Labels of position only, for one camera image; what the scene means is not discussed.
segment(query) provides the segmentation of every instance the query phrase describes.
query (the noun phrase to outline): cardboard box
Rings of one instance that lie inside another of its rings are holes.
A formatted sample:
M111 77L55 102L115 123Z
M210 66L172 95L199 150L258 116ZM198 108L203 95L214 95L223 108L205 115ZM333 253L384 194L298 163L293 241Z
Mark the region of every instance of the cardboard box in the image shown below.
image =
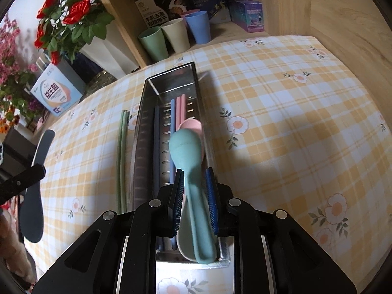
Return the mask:
M248 33L263 32L263 8L259 1L231 0L229 3L231 19Z
M79 102L85 88L83 80L62 60L57 66L48 65L31 88L31 93L52 114L60 116Z
M135 3L148 28L179 18L187 10L185 0L138 0Z
M230 22L227 0L189 0L194 9L207 11L210 23Z

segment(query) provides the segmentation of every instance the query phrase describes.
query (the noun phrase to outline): blue cup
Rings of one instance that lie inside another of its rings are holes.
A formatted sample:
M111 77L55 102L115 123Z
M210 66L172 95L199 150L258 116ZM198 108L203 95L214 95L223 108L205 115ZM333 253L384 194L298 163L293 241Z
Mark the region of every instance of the blue cup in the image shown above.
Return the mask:
M211 42L210 20L207 11L199 11L185 16L197 44Z

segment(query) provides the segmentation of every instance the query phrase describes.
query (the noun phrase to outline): wooden cabinet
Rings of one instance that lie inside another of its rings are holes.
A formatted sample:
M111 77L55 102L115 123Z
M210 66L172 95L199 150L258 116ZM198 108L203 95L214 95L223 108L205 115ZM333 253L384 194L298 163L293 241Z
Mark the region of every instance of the wooden cabinet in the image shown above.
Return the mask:
M152 62L137 38L147 27L135 1L102 0L143 68ZM372 0L258 1L266 32L249 34L234 23L222 23L212 26L210 44L263 35L312 35L365 85L392 126L392 32Z

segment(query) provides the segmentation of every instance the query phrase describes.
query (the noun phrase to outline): flower vase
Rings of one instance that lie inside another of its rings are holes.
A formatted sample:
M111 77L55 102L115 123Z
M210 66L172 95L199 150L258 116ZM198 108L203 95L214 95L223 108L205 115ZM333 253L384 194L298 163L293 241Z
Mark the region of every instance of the flower vase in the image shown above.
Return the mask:
M120 79L139 68L139 65L114 21L107 25L106 29L105 40L95 36L93 42L83 46L80 52L115 78Z

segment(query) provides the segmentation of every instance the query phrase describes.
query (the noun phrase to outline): pink cup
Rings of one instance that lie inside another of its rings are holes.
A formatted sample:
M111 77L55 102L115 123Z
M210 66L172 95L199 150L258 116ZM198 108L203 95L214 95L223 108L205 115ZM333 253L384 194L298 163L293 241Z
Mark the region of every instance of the pink cup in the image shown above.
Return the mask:
M200 9L192 9L192 10L188 10L188 11L182 12L182 13L180 14L180 17L182 17L182 18L184 19L184 24L185 24L185 27L186 27L186 28L188 28L188 25L187 25L187 21L185 21L185 17L186 17L188 14L192 14L192 13L199 12L199 11L200 11Z

